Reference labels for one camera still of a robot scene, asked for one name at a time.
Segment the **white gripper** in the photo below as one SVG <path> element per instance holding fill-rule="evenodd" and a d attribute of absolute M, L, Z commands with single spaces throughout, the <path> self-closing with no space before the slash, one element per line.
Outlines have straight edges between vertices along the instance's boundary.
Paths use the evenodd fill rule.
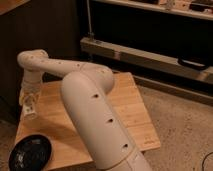
<path fill-rule="evenodd" d="M 23 82 L 21 84 L 21 91 L 20 91 L 20 97 L 19 97 L 19 105 L 23 106 L 25 103 L 26 96 L 28 94 L 39 94 L 41 91 L 41 85 L 39 83 L 27 83 Z M 35 95 L 34 102 L 35 106 L 37 106 L 37 103 L 39 101 L 40 95 Z"/>

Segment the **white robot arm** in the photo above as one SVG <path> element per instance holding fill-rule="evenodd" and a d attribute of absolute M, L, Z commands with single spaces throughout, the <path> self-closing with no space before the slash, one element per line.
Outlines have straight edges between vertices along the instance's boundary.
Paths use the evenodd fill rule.
<path fill-rule="evenodd" d="M 115 83 L 104 65 L 51 59 L 42 49 L 23 51 L 17 62 L 24 70 L 19 104 L 25 117 L 38 114 L 36 103 L 49 73 L 62 79 L 61 99 L 65 110 L 100 171 L 152 171 L 107 99 Z"/>

